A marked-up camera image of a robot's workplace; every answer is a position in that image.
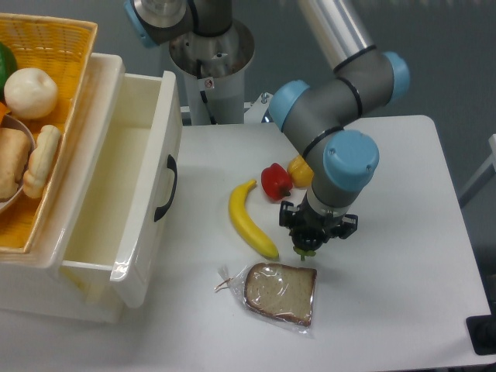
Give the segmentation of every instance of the sandwich bag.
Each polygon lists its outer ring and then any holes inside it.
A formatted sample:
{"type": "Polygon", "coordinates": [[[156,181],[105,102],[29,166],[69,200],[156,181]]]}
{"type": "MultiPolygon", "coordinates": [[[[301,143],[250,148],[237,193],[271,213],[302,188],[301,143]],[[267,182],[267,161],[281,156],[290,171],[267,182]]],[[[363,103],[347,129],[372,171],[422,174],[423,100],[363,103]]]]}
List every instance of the sandwich bag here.
{"type": "Polygon", "coordinates": [[[234,277],[229,276],[227,267],[222,267],[219,275],[224,281],[215,291],[228,287],[255,318],[310,335],[316,269],[258,262],[245,266],[234,277]]]}

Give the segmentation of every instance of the bowl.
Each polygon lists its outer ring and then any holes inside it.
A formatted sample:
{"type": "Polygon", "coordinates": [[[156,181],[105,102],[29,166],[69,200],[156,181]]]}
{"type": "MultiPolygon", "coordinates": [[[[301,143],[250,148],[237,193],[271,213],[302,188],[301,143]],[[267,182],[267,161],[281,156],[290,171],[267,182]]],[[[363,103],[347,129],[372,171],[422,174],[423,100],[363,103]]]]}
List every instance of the bowl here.
{"type": "MultiPolygon", "coordinates": [[[[2,120],[1,127],[10,128],[10,129],[17,129],[17,130],[24,132],[28,136],[28,139],[31,142],[31,148],[29,149],[29,152],[28,152],[28,159],[29,159],[29,156],[31,155],[31,153],[34,151],[34,149],[36,147],[36,143],[34,141],[33,134],[29,131],[29,129],[27,129],[27,127],[24,124],[22,124],[19,120],[14,119],[13,117],[11,117],[9,115],[4,116],[4,118],[2,120]]],[[[26,172],[27,167],[28,167],[28,162],[26,161],[26,165],[24,167],[23,173],[26,172]]],[[[17,192],[10,199],[7,199],[6,201],[0,200],[0,213],[4,212],[8,207],[10,207],[12,204],[14,204],[14,202],[16,202],[16,200],[19,198],[19,196],[21,196],[22,183],[23,183],[23,181],[21,178],[21,180],[19,181],[19,187],[17,188],[17,192]]]]}

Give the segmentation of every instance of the green vegetable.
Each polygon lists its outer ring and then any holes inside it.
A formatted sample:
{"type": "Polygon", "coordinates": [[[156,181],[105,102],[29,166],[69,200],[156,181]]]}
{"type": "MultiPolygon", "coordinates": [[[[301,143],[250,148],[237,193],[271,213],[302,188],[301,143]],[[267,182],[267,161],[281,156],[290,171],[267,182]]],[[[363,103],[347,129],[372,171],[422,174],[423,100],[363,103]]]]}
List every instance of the green vegetable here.
{"type": "Polygon", "coordinates": [[[305,257],[314,257],[317,254],[314,250],[302,250],[295,246],[293,247],[293,251],[300,255],[300,260],[302,261],[305,261],[305,257]]]}
{"type": "Polygon", "coordinates": [[[0,43],[0,99],[3,99],[3,87],[7,79],[17,70],[14,53],[4,44],[0,43]]]}

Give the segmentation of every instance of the yellow basket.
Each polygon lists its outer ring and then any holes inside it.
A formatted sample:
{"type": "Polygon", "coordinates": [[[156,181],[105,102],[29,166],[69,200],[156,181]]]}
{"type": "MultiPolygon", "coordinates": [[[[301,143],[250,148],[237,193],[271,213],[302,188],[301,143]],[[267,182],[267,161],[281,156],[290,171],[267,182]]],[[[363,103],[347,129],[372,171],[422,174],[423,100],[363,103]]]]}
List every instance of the yellow basket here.
{"type": "Polygon", "coordinates": [[[0,13],[0,42],[12,50],[18,68],[38,67],[59,88],[54,111],[39,120],[23,120],[24,124],[35,138],[46,124],[56,126],[63,133],[43,197],[32,200],[23,195],[0,214],[0,253],[30,251],[43,212],[54,198],[64,170],[65,137],[71,130],[96,33],[97,25],[93,22],[0,13]]]}

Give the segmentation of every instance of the white drawer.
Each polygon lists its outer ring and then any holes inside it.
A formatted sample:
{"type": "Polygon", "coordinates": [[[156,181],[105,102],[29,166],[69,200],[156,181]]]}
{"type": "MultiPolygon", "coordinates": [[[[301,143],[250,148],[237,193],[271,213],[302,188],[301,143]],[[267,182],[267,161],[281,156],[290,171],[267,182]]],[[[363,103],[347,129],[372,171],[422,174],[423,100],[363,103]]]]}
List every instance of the white drawer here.
{"type": "Polygon", "coordinates": [[[145,298],[167,219],[156,221],[157,207],[177,181],[176,77],[124,74],[120,57],[93,53],[83,91],[64,180],[32,252],[0,256],[0,308],[114,321],[122,303],[145,298]]]}
{"type": "Polygon", "coordinates": [[[110,283],[129,307],[143,303],[165,224],[156,210],[174,197],[181,129],[174,74],[124,77],[62,262],[80,288],[95,295],[110,283]]]}

